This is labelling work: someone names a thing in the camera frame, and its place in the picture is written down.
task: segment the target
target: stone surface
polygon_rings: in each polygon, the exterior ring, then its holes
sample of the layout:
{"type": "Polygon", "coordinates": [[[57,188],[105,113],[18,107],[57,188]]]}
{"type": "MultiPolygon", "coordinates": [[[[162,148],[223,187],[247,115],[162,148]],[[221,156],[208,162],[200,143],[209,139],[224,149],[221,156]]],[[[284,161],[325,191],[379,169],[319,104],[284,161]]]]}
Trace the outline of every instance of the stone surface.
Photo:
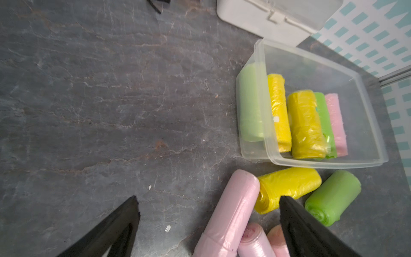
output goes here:
{"type": "MultiPolygon", "coordinates": [[[[215,1],[5,0],[0,8],[0,255],[52,257],[129,196],[133,256],[190,256],[241,158],[235,78],[258,37],[215,1]]],[[[390,161],[355,169],[360,196],[330,230],[363,256],[411,252],[411,195],[378,81],[361,72],[390,161]]],[[[323,178],[331,170],[321,170],[323,178]]],[[[266,231],[279,211],[251,218],[266,231]]]]}

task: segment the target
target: plastic storage box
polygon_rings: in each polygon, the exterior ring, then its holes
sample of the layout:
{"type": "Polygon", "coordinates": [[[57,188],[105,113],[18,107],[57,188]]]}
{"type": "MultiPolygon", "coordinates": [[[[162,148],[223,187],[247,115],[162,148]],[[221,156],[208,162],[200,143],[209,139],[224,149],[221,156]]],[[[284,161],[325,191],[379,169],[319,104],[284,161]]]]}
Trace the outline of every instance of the plastic storage box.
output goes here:
{"type": "Polygon", "coordinates": [[[237,114],[241,153],[245,159],[277,165],[352,169],[388,161],[384,141],[358,73],[302,49],[261,39],[237,76],[237,114]],[[286,97],[310,89],[337,93],[347,135],[348,155],[334,159],[294,159],[278,151],[267,75],[285,78],[286,97]]]}

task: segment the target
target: yellow garbage bag roll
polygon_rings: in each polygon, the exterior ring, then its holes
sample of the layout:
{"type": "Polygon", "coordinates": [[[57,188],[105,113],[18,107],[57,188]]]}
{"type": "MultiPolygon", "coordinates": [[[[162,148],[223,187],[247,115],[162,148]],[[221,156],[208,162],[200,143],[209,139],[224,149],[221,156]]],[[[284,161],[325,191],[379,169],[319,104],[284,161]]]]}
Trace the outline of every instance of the yellow garbage bag roll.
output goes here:
{"type": "Polygon", "coordinates": [[[321,186],[321,177],[315,169],[293,167],[258,177],[260,193],[254,209],[266,214],[279,208],[283,195],[298,199],[321,186]]]}
{"type": "Polygon", "coordinates": [[[301,90],[290,94],[287,107],[293,157],[296,159],[325,158],[331,147],[321,129],[314,92],[301,90]]]}
{"type": "Polygon", "coordinates": [[[267,78],[278,150],[280,153],[289,152],[291,150],[291,131],[285,99],[285,80],[280,74],[270,74],[267,78]]]}

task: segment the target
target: tiled wall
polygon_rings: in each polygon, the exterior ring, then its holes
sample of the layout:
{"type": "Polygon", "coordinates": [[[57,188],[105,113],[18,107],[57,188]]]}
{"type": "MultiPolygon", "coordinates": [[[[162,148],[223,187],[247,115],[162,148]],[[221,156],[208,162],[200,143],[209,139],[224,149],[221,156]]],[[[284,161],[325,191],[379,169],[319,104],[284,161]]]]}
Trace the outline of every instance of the tiled wall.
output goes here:
{"type": "Polygon", "coordinates": [[[411,0],[344,0],[312,37],[382,77],[411,65],[411,0]]]}
{"type": "Polygon", "coordinates": [[[411,78],[385,86],[382,91],[411,189],[411,78]]]}

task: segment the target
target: white plastic box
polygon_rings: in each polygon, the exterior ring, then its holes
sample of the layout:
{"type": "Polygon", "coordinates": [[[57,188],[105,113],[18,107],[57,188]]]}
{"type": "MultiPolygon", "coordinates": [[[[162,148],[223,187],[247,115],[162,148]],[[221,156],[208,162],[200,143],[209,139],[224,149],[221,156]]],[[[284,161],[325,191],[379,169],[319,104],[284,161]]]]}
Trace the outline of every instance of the white plastic box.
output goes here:
{"type": "Polygon", "coordinates": [[[326,169],[373,167],[388,161],[374,110],[358,73],[302,49],[268,39],[255,43],[254,54],[242,72],[237,76],[237,114],[241,153],[245,159],[326,169]],[[249,73],[243,71],[250,68],[255,72],[244,76],[249,73]],[[285,78],[286,97],[303,89],[338,94],[347,135],[347,156],[298,160],[292,157],[291,152],[278,151],[267,81],[267,75],[271,73],[281,74],[285,78]],[[256,125],[261,130],[259,135],[262,140],[242,136],[241,130],[244,128],[241,124],[256,125]]]}
{"type": "Polygon", "coordinates": [[[320,30],[343,0],[217,0],[217,15],[260,37],[297,46],[320,30]]]}

